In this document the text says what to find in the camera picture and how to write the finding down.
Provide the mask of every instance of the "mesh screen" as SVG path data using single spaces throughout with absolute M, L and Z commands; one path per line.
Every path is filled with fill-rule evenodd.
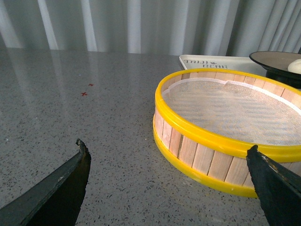
M 208 131 L 256 144 L 301 144 L 301 111 L 258 87 L 216 79 L 185 79 L 162 96 L 173 111 Z

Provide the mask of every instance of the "white curtain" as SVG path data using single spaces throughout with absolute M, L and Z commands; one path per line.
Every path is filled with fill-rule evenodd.
M 301 0 L 0 0 L 0 49 L 297 53 Z

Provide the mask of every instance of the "quartz countertop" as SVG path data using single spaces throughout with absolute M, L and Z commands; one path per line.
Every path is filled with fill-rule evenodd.
M 0 51 L 0 208 L 75 155 L 92 156 L 76 225 L 267 226 L 260 201 L 199 184 L 152 134 L 158 83 L 178 56 Z

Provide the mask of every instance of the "white tray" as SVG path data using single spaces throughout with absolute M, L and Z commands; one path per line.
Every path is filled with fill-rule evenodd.
M 266 70 L 248 57 L 181 55 L 180 62 L 185 69 L 217 68 L 231 69 L 265 76 Z

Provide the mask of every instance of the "black bowl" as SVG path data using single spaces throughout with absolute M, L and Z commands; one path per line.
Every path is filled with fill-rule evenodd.
M 249 55 L 250 59 L 267 70 L 266 77 L 301 89 L 301 74 L 289 72 L 289 64 L 301 59 L 301 54 L 261 51 Z

